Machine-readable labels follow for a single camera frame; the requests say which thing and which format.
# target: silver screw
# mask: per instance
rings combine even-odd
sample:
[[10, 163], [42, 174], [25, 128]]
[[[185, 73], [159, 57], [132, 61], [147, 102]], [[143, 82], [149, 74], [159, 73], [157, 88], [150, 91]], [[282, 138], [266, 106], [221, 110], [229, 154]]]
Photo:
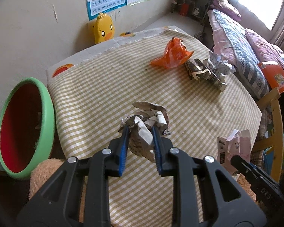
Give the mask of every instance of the silver screw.
[[172, 154], [178, 154], [180, 152], [180, 150], [178, 148], [171, 148], [169, 150]]
[[208, 155], [208, 156], [205, 157], [205, 161], [207, 161], [208, 163], [212, 163], [212, 162], [215, 161], [215, 159], [214, 159], [214, 157]]
[[111, 154], [111, 149], [110, 148], [103, 149], [102, 154]]
[[69, 157], [69, 158], [67, 159], [67, 162], [68, 162], [68, 163], [75, 163], [76, 161], [77, 161], [77, 158], [74, 157], [74, 156]]

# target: wooden chair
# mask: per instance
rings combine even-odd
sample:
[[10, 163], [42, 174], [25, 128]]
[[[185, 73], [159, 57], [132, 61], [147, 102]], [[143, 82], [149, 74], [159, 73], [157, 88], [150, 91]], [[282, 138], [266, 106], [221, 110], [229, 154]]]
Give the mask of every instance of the wooden chair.
[[266, 148], [273, 147], [273, 164], [270, 176], [277, 182], [279, 182], [281, 177], [282, 170], [282, 161], [283, 161], [283, 124], [282, 124], [282, 115], [279, 105], [280, 93], [277, 88], [274, 88], [266, 96], [260, 99], [257, 102], [259, 109], [262, 111], [269, 104], [272, 108], [273, 113], [273, 135], [267, 139], [262, 139], [258, 142], [255, 142], [252, 153], [264, 150]]

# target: duck beak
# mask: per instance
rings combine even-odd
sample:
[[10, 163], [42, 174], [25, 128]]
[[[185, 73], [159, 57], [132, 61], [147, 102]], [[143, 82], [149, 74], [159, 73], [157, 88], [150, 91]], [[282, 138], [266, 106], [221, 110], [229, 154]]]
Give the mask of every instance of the duck beak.
[[108, 33], [108, 34], [105, 36], [104, 41], [107, 41], [107, 40], [109, 40], [109, 39], [112, 39], [112, 37], [113, 37], [113, 33], [110, 32], [110, 33]]

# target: orange box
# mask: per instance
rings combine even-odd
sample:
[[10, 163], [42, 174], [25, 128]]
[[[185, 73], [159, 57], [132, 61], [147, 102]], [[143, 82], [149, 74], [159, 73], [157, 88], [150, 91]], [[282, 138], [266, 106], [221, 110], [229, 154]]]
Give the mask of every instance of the orange box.
[[267, 82], [273, 89], [278, 88], [280, 94], [284, 92], [284, 70], [275, 61], [260, 62], [258, 64]]

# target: yellow duck lamp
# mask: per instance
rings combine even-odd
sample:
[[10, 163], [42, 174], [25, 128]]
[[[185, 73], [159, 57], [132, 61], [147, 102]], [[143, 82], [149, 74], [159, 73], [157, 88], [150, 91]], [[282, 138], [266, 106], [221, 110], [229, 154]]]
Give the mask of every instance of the yellow duck lamp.
[[114, 38], [113, 20], [106, 13], [100, 13], [94, 25], [95, 44]]

